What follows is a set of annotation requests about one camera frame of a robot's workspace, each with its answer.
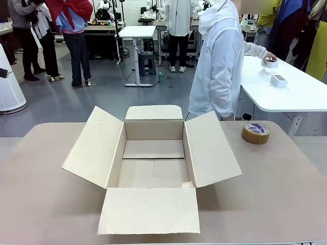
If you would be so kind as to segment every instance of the red jacket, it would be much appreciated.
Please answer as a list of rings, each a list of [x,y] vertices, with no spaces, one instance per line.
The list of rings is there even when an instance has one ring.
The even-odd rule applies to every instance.
[[[93,7],[89,0],[66,0],[66,2],[64,2],[64,0],[46,0],[46,4],[50,10],[53,23],[57,29],[58,27],[56,25],[56,19],[61,11],[68,19],[69,24],[71,24],[73,29],[75,29],[72,17],[68,11],[68,7],[72,8],[75,13],[86,20],[91,19],[93,12]]]

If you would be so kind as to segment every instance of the desk leg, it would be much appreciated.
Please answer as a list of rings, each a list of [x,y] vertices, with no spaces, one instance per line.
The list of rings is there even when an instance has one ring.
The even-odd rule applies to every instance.
[[[140,38],[140,40],[141,40],[141,52],[144,52],[143,38]]]
[[[158,28],[158,53],[159,53],[159,62],[158,65],[162,65],[162,58],[161,58],[161,30]]]
[[[288,136],[293,138],[296,135],[298,127],[300,126],[302,120],[306,117],[306,112],[298,112],[293,118],[292,125],[290,130],[288,131]]]
[[[125,87],[152,87],[153,86],[152,84],[141,84],[139,79],[138,48],[136,45],[136,38],[133,38],[133,48],[134,48],[136,83],[126,83]]]

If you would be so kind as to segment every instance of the blue shirt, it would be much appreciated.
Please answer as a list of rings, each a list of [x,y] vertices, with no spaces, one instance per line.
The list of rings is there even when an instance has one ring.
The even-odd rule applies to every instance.
[[[283,11],[281,22],[283,22],[288,16],[293,14],[295,11],[300,9],[302,7],[303,1],[304,0],[285,0],[284,11]],[[308,12],[311,11],[309,0],[307,2],[307,11]]]
[[[68,7],[68,11],[71,14],[75,29],[69,24],[67,17],[61,11],[56,19],[56,25],[58,26],[59,32],[62,33],[63,29],[66,29],[71,32],[80,32],[87,27],[87,20],[79,16],[73,9]]]

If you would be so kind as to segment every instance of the cardboard box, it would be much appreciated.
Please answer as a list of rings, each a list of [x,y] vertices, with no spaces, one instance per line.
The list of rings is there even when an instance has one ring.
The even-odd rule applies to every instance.
[[[95,107],[63,169],[106,188],[98,234],[199,233],[195,187],[242,174],[214,112]]]

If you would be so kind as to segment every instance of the hand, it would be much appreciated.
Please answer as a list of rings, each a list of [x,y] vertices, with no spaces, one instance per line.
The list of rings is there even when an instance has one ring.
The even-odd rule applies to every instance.
[[[34,9],[38,7],[38,5],[36,5],[35,3],[31,3],[31,5],[33,6]]]
[[[270,60],[275,60],[275,61],[277,61],[277,57],[276,57],[276,55],[274,55],[274,54],[271,53],[271,52],[268,52],[267,55],[263,58],[265,64],[267,64],[267,58],[269,58]]]
[[[228,118],[223,118],[223,121],[234,121],[234,120],[235,120],[235,118],[234,118],[233,114]]]

